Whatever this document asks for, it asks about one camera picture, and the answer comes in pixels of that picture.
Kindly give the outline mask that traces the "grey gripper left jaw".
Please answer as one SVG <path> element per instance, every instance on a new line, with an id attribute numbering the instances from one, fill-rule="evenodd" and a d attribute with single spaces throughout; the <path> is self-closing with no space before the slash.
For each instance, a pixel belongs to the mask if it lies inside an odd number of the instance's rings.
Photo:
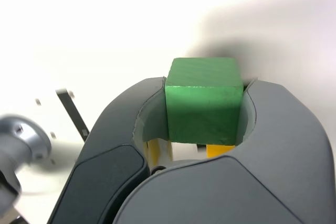
<path id="1" fill-rule="evenodd" d="M 142 80 L 103 110 L 49 223 L 113 223 L 128 195 L 150 175 L 147 142 L 167 139 L 165 81 Z"/>

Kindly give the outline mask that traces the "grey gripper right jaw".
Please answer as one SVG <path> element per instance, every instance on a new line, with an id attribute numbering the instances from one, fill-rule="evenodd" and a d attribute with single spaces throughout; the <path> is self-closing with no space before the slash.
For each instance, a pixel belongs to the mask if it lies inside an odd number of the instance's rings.
<path id="1" fill-rule="evenodd" d="M 244 95 L 243 141 L 141 183 L 115 223 L 333 223 L 334 160 L 315 115 L 281 85 Z"/>

